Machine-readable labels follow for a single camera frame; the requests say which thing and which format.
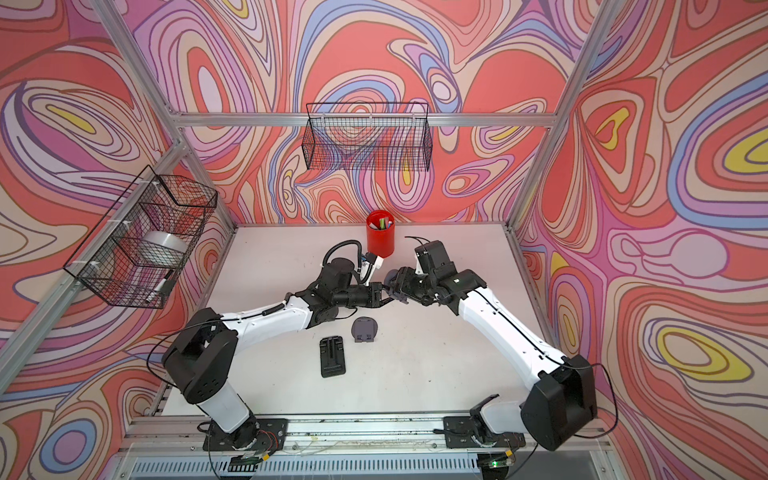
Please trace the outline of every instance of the swirl pattern wall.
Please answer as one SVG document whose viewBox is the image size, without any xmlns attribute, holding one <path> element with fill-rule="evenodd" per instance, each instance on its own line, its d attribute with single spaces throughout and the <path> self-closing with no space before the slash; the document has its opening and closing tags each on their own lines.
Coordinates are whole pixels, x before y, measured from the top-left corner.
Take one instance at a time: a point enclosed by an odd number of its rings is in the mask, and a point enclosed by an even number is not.
<svg viewBox="0 0 768 480">
<path fill-rule="evenodd" d="M 187 137 L 236 223 L 502 221 L 544 129 L 460 127 L 453 153 L 435 146 L 422 171 L 307 170 L 299 128 L 189 127 Z"/>
<path fill-rule="evenodd" d="M 171 0 L 124 19 L 171 107 L 301 112 L 314 101 L 427 101 L 431 111 L 552 112 L 597 4 Z M 191 128 L 238 223 L 500 221 L 543 129 L 435 129 L 429 173 L 306 172 L 301 131 Z"/>
<path fill-rule="evenodd" d="M 628 2 L 516 224 L 631 478 L 766 478 L 767 112 L 768 3 Z"/>
<path fill-rule="evenodd" d="M 1 348 L 168 139 L 88 0 L 0 2 L 0 45 Z M 214 217 L 163 311 L 75 300 L 0 397 L 1 479 L 98 477 L 150 406 L 144 360 L 186 322 L 224 232 Z"/>
</svg>

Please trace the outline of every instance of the white bowl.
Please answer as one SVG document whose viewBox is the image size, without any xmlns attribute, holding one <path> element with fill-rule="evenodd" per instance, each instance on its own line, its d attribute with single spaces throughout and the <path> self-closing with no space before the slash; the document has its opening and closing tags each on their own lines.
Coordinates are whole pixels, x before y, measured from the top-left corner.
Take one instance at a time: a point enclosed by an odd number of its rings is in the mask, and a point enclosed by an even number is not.
<svg viewBox="0 0 768 480">
<path fill-rule="evenodd" d="M 165 266 L 167 268 L 175 268 L 178 266 L 179 260 L 187 252 L 187 242 L 181 238 L 168 232 L 161 232 L 159 230 L 152 230 L 144 235 L 144 242 L 154 243 L 167 249 L 178 252 L 178 254 L 167 252 L 165 250 L 158 250 L 148 246 L 146 243 L 142 243 L 139 247 L 139 253 L 149 263 L 157 266 Z"/>
</svg>

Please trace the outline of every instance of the wire basket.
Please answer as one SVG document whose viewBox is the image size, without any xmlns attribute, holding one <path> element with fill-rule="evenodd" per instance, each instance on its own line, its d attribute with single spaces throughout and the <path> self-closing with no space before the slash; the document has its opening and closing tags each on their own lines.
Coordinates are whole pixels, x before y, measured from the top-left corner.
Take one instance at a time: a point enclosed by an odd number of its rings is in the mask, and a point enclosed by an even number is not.
<svg viewBox="0 0 768 480">
<path fill-rule="evenodd" d="M 213 188 L 182 176 L 153 175 L 96 253 L 80 262 L 79 271 L 70 263 L 74 253 L 65 264 L 68 273 L 112 306 L 164 308 L 216 208 Z"/>
<path fill-rule="evenodd" d="M 429 170 L 426 103 L 319 102 L 306 110 L 301 148 L 307 170 Z"/>
</svg>

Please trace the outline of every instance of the psychedelic wallpaper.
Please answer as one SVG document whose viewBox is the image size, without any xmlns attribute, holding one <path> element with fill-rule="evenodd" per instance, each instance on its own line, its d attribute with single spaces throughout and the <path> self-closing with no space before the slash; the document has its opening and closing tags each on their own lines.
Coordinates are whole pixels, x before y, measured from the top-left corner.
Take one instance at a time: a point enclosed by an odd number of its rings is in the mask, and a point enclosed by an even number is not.
<svg viewBox="0 0 768 480">
<path fill-rule="evenodd" d="M 307 170 L 302 129 L 189 127 L 235 223 L 364 222 L 382 208 L 398 221 L 504 221 L 542 127 L 458 127 L 453 152 L 435 145 L 425 171 Z"/>
<path fill-rule="evenodd" d="M 303 112 L 312 101 L 426 101 L 433 112 L 552 112 L 597 4 L 347 0 L 129 4 L 171 107 Z M 306 172 L 301 128 L 187 136 L 237 223 L 502 221 L 543 129 L 433 129 L 428 173 Z"/>
<path fill-rule="evenodd" d="M 632 479 L 766 478 L 766 114 L 768 2 L 630 0 L 516 223 Z"/>
<path fill-rule="evenodd" d="M 87 0 L 0 1 L 0 348 L 145 165 L 168 149 Z M 180 165 L 176 173 L 189 175 Z M 83 292 L 0 396 L 0 478 L 96 478 L 159 381 L 223 248 L 214 218 L 163 311 Z M 154 361 L 159 361 L 158 353 Z"/>
</svg>

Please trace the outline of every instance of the red cup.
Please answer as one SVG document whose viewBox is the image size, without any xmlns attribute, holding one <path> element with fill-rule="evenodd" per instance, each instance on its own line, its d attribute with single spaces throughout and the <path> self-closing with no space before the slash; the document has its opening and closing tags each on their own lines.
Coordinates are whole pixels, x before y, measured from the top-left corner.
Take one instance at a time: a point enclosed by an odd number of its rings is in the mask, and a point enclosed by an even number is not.
<svg viewBox="0 0 768 480">
<path fill-rule="evenodd" d="M 384 225 L 392 225 L 384 230 L 379 230 L 381 220 L 384 219 Z M 379 257 L 386 258 L 395 251 L 395 218 L 390 212 L 384 210 L 374 210 L 366 218 L 366 237 L 368 238 L 368 251 Z"/>
</svg>

